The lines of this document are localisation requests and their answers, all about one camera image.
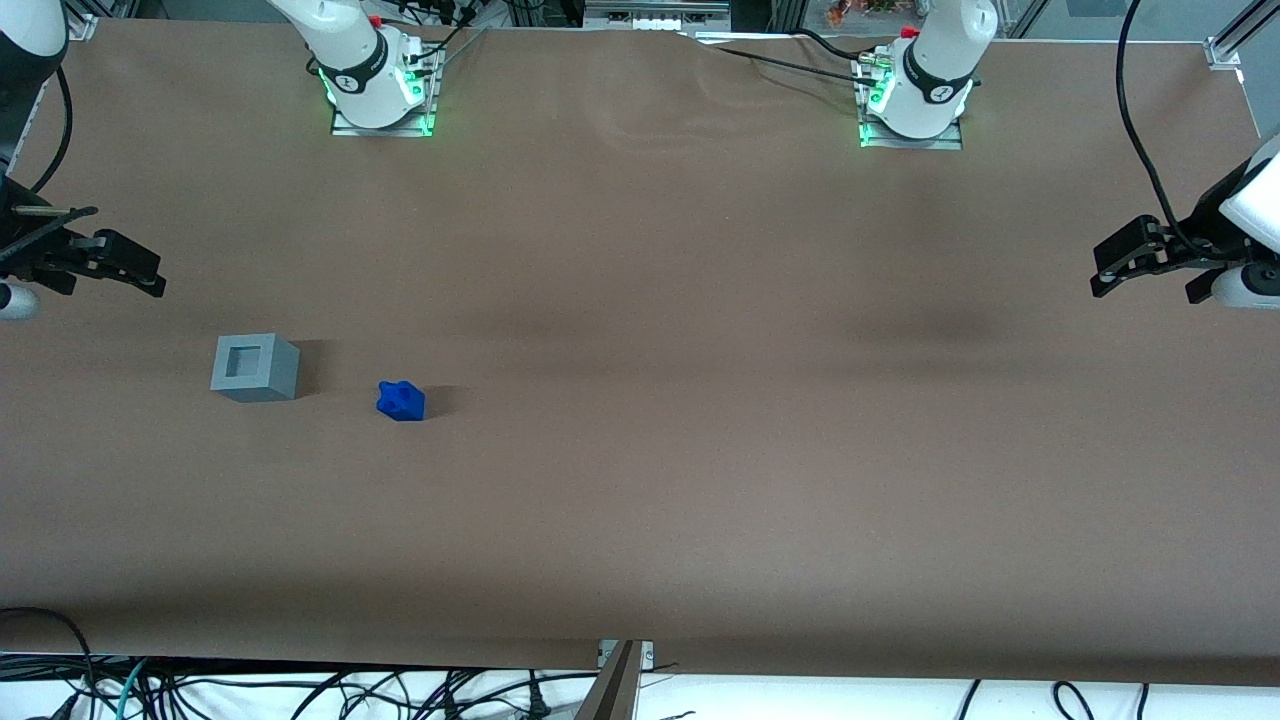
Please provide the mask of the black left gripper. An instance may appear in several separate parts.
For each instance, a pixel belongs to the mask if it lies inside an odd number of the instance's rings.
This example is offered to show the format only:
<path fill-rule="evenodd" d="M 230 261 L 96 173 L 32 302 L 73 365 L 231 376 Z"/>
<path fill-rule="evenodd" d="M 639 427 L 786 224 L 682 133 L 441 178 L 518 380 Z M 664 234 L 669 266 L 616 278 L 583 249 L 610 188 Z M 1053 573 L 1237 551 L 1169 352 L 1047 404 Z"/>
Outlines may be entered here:
<path fill-rule="evenodd" d="M 1093 249 L 1096 273 L 1091 295 L 1102 299 L 1123 282 L 1152 273 L 1162 275 L 1181 269 L 1217 270 L 1242 264 L 1248 236 L 1229 220 L 1184 220 L 1183 236 L 1152 215 L 1139 215 Z"/>

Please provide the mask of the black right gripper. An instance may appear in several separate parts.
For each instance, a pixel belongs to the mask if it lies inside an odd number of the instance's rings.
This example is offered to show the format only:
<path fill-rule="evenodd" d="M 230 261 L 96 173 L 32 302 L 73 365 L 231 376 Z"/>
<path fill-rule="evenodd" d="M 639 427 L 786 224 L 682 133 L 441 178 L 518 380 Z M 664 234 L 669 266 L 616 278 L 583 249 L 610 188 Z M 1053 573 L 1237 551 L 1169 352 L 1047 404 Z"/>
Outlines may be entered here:
<path fill-rule="evenodd" d="M 95 233 L 96 261 L 93 241 L 69 228 L 72 222 L 97 213 L 96 206 L 4 206 L 1 278 L 41 284 L 61 295 L 72 295 L 79 277 L 110 279 L 163 297 L 166 279 L 159 275 L 157 254 L 116 231 L 100 229 Z"/>

